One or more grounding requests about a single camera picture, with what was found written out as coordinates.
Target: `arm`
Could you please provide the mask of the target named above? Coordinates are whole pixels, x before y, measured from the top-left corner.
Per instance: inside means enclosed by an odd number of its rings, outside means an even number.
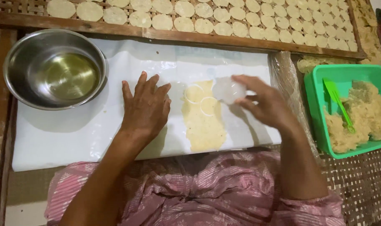
[[[236,103],[281,134],[282,197],[306,200],[327,196],[326,182],[310,150],[305,131],[281,94],[257,77],[240,75],[233,76],[233,80],[256,92],[256,95],[238,99]]]
[[[170,84],[155,92],[158,75],[148,81],[143,72],[132,96],[128,83],[122,82],[125,114],[122,125],[97,169],[66,209],[60,226],[117,225],[124,202],[120,188],[125,168],[161,131],[168,120],[171,100],[165,96]]]

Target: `woven bamboo tray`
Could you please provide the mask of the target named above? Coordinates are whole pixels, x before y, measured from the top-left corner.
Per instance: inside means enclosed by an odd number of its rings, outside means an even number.
[[[352,59],[364,59],[365,53],[361,48],[359,36],[356,29],[356,23],[354,21],[353,11],[349,7],[349,18],[353,25],[353,33],[355,35],[355,40],[358,45],[358,52],[353,51],[343,51],[339,49],[329,49],[320,48],[317,46],[307,46],[307,45],[297,45],[292,43],[283,43],[278,41],[268,41],[261,39],[252,39],[247,37],[236,37],[236,36],[222,36],[217,35],[214,32],[211,34],[200,34],[200,33],[189,33],[180,32],[173,29],[172,31],[156,30],[154,28],[140,28],[134,27],[126,23],[126,25],[108,24],[101,18],[98,22],[90,22],[80,20],[75,14],[72,18],[62,19],[50,17],[47,13],[47,2],[49,0],[0,0],[0,27],[34,27],[34,28],[64,28],[79,32],[90,32],[90,33],[101,33],[110,35],[125,35],[131,37],[142,37],[147,39],[161,40],[162,44],[179,44],[179,45],[193,45],[193,44],[204,44],[207,47],[218,47],[218,48],[236,48],[240,51],[261,51],[261,50],[287,50],[292,53],[297,54],[312,54],[312,55],[326,55],[333,57],[342,58],[352,58]],[[85,0],[72,0],[71,2],[77,5]],[[190,1],[193,5],[197,4],[196,0]],[[110,7],[106,1],[98,3],[103,9]],[[248,13],[248,8],[244,6],[245,12]],[[128,5],[123,8],[127,14],[134,12],[133,8]],[[151,17],[158,14],[155,10],[150,10]],[[174,20],[178,15],[173,12],[169,14]],[[195,22],[196,19],[200,18],[198,15],[193,15],[191,17],[192,21]],[[216,24],[218,21],[211,17],[209,20]],[[235,22],[235,19],[231,18],[228,21],[229,24]]]

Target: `person's right hand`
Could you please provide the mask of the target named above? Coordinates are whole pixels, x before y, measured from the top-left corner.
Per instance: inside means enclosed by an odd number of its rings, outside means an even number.
[[[235,104],[249,110],[257,120],[278,129],[280,133],[299,126],[297,118],[278,90],[268,86],[258,77],[233,75],[232,80],[256,93],[237,99]]]

